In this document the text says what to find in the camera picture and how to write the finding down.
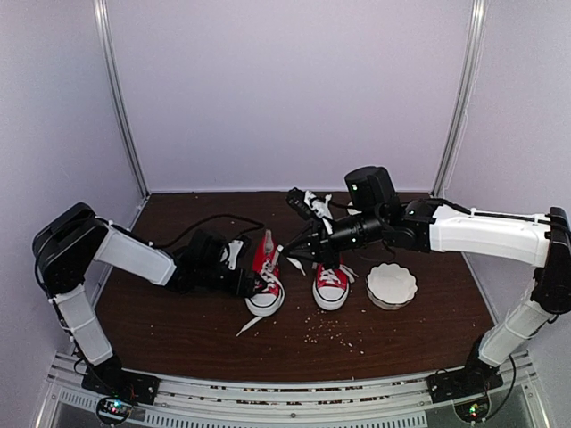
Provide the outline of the red canvas sneaker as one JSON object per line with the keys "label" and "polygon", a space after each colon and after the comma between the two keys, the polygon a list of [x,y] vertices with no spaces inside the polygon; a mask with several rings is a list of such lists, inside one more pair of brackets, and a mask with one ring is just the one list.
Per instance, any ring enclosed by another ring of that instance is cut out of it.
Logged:
{"label": "red canvas sneaker", "polygon": [[271,230],[267,229],[252,261],[255,294],[244,299],[253,318],[238,331],[236,337],[239,337],[264,317],[273,316],[284,303],[286,293],[280,281],[278,258],[278,245]]}
{"label": "red canvas sneaker", "polygon": [[351,285],[358,275],[344,264],[326,268],[323,263],[312,262],[313,282],[311,293],[316,305],[325,311],[340,309],[346,302]]}

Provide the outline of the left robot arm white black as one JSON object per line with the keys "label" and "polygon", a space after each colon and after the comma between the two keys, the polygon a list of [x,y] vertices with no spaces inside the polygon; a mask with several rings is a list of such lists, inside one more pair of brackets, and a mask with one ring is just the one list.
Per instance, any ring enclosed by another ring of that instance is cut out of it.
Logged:
{"label": "left robot arm white black", "polygon": [[37,283],[87,362],[89,374],[108,395],[121,395],[128,388],[128,376],[86,295],[85,273],[93,262],[176,293],[201,287],[251,298],[261,292],[261,274],[238,265],[249,238],[240,234],[228,240],[202,226],[202,221],[189,226],[189,243],[170,251],[167,244],[145,241],[78,202],[35,236]]}

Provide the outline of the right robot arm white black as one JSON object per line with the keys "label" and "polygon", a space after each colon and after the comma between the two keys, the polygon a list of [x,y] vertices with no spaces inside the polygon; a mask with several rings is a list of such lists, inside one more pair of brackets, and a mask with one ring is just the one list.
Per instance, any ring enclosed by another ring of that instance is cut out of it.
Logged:
{"label": "right robot arm white black", "polygon": [[563,209],[516,215],[467,209],[438,198],[402,203],[384,167],[355,169],[344,181],[355,212],[338,220],[332,219],[327,201],[313,193],[288,192],[288,205],[309,224],[282,255],[336,268],[342,251],[380,241],[405,250],[483,254],[534,267],[532,290],[502,324],[475,341],[463,368],[429,376],[433,391],[478,392],[516,348],[569,312],[570,225]]}

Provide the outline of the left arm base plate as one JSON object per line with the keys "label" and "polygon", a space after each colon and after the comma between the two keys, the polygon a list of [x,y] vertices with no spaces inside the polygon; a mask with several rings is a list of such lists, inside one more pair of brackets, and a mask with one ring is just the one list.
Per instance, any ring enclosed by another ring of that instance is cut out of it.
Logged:
{"label": "left arm base plate", "polygon": [[81,387],[85,390],[146,405],[154,403],[159,385],[158,377],[126,371],[115,374],[89,372],[81,382]]}

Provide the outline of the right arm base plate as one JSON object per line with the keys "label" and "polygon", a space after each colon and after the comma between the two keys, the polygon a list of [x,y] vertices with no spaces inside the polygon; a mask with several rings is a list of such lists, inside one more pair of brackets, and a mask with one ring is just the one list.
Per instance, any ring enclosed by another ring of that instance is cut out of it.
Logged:
{"label": "right arm base plate", "polygon": [[500,374],[487,375],[462,368],[431,374],[426,384],[432,402],[440,403],[484,395],[489,390],[501,387],[504,382]]}

